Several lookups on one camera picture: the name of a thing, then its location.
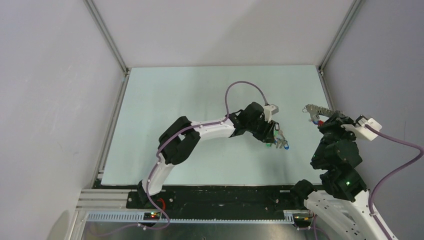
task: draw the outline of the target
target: black mounting plate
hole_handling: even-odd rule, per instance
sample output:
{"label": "black mounting plate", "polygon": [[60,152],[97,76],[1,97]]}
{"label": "black mounting plate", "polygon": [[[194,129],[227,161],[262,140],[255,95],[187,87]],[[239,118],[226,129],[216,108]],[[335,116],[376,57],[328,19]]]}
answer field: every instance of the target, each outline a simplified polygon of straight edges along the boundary
{"label": "black mounting plate", "polygon": [[[295,210],[293,185],[182,186],[164,185],[152,199],[171,219],[281,220],[284,210]],[[322,190],[322,185],[314,185]],[[154,209],[142,203],[137,191],[128,193],[127,209]]]}

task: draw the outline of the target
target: small green object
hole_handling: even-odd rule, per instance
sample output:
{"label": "small green object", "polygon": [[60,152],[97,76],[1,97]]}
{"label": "small green object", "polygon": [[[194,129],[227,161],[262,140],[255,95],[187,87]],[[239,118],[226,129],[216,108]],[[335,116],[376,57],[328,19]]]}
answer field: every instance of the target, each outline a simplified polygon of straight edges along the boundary
{"label": "small green object", "polygon": [[[275,137],[277,137],[277,136],[278,136],[278,134],[279,134],[279,133],[278,133],[278,131],[274,129],[274,138],[275,138]],[[273,145],[272,143],[266,143],[266,146],[267,146],[268,148],[270,148],[272,145]]]}

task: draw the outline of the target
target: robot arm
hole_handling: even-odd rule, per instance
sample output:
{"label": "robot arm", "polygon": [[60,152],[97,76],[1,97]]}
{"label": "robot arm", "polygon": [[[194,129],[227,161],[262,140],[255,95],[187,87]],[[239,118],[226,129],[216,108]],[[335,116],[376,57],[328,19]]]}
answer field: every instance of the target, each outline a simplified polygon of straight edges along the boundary
{"label": "robot arm", "polygon": [[278,111],[279,109],[276,105],[261,106],[256,102],[252,102],[246,109],[230,113],[228,117],[218,120],[190,121],[186,116],[179,117],[160,136],[158,149],[184,128],[197,127],[188,129],[169,141],[159,153],[160,161],[157,162],[158,166],[150,178],[143,179],[138,184],[139,194],[145,195],[148,193],[152,196],[159,193],[175,165],[184,162],[196,145],[202,141],[215,138],[232,138],[243,135],[245,132],[250,132],[263,143],[274,143],[274,130],[280,130],[280,125],[272,120],[272,115],[278,113]]}
{"label": "robot arm", "polygon": [[[355,167],[362,162],[362,158],[354,141],[357,137],[372,141],[378,136],[365,125],[377,131],[380,131],[382,126],[373,118],[360,116],[354,121],[340,111],[331,111],[311,104],[305,109],[311,117],[331,115],[318,127],[323,137],[310,163],[314,169],[327,170],[319,176],[326,194],[311,190],[312,184],[303,180],[296,184],[292,191],[296,196],[302,196],[297,197],[299,205],[304,205],[317,214],[343,239],[387,239],[374,217],[378,218],[392,236],[391,239],[397,239],[383,218],[370,212],[368,205],[370,191],[355,170]],[[339,207],[335,207],[333,203],[339,204]],[[341,212],[341,209],[344,209],[354,221]]]}

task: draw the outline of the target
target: light blue table surface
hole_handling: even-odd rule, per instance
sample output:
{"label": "light blue table surface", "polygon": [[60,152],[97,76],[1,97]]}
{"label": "light blue table surface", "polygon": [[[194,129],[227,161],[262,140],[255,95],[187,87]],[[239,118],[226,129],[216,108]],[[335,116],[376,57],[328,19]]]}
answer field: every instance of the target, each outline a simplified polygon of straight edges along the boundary
{"label": "light blue table surface", "polygon": [[[175,166],[167,185],[279,185],[306,179],[320,183],[321,170],[310,165],[322,134],[303,113],[306,104],[327,107],[315,66],[207,66],[132,68],[113,135],[102,185],[136,185],[157,161],[159,136],[180,116],[191,121],[215,120],[225,112],[224,95],[231,83],[258,85],[268,102],[279,107],[279,122],[289,150],[268,148],[250,133],[201,142]],[[237,84],[228,94],[230,112],[260,93]]]}

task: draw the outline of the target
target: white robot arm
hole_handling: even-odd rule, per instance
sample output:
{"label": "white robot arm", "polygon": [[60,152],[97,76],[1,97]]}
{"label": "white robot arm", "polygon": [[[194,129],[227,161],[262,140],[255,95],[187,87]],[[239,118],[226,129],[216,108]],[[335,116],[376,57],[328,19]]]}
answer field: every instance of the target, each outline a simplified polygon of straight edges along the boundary
{"label": "white robot arm", "polygon": [[[274,130],[280,130],[280,125],[272,120],[272,115],[278,111],[278,106],[274,104],[261,106],[252,102],[246,109],[217,120],[189,121],[185,116],[178,118],[160,136],[158,149],[162,145],[165,147],[158,154],[158,166],[147,179],[140,181],[139,188],[142,186],[144,192],[150,196],[158,194],[175,165],[184,162],[198,143],[209,139],[231,138],[250,132],[259,141],[273,144]],[[181,134],[171,139],[178,132]]]}

